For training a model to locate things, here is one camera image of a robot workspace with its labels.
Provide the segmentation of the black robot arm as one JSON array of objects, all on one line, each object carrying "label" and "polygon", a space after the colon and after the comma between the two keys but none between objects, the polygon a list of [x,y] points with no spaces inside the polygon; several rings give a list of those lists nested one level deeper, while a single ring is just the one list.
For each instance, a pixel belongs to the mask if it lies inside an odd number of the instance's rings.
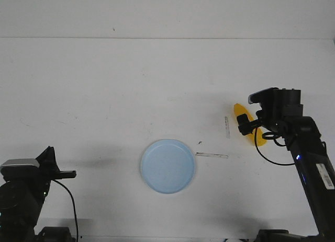
[{"label": "black robot arm", "polygon": [[35,227],[51,182],[73,179],[76,171],[61,171],[54,148],[48,146],[37,158],[9,159],[1,165],[1,241],[78,241],[68,227]]},{"label": "black robot arm", "polygon": [[271,87],[253,93],[248,103],[258,103],[257,119],[246,114],[237,116],[242,135],[256,133],[259,127],[268,130],[263,139],[281,137],[290,151],[301,184],[314,217],[318,234],[301,236],[284,229],[261,229],[256,241],[334,241],[334,168],[327,146],[313,118],[303,115],[301,91]]}]

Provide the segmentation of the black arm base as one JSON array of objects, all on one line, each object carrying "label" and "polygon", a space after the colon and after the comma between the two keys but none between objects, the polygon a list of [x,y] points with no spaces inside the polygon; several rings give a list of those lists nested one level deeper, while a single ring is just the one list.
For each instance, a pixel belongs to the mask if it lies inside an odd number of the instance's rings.
[{"label": "black arm base", "polygon": [[256,242],[302,242],[302,241],[318,241],[317,236],[301,236],[290,234],[284,229],[260,229]]},{"label": "black arm base", "polygon": [[74,242],[76,239],[71,235],[68,227],[44,227],[35,236],[36,242]]}]

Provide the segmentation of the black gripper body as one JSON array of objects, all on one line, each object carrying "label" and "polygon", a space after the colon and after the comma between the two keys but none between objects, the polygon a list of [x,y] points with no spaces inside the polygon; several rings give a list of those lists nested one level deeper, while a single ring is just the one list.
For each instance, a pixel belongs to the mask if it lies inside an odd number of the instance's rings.
[{"label": "black gripper body", "polygon": [[272,101],[259,103],[259,105],[261,109],[256,112],[256,115],[261,126],[277,133],[287,117],[301,117],[303,115],[299,89],[277,88],[274,91]]},{"label": "black gripper body", "polygon": [[37,178],[51,181],[60,179],[74,179],[75,170],[60,170],[55,159],[36,159],[39,163]]}]

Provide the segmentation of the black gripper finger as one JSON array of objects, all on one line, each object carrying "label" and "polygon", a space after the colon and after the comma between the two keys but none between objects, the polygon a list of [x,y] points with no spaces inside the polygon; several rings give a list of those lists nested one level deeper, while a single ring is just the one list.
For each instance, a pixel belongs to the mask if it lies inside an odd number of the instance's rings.
[{"label": "black gripper finger", "polygon": [[50,146],[50,163],[54,166],[57,165],[56,158],[55,158],[55,150],[54,147]]},{"label": "black gripper finger", "polygon": [[238,129],[242,135],[252,134],[259,127],[259,119],[250,121],[246,113],[237,116]]},{"label": "black gripper finger", "polygon": [[51,146],[48,146],[37,158],[39,165],[44,165],[51,162]]}]

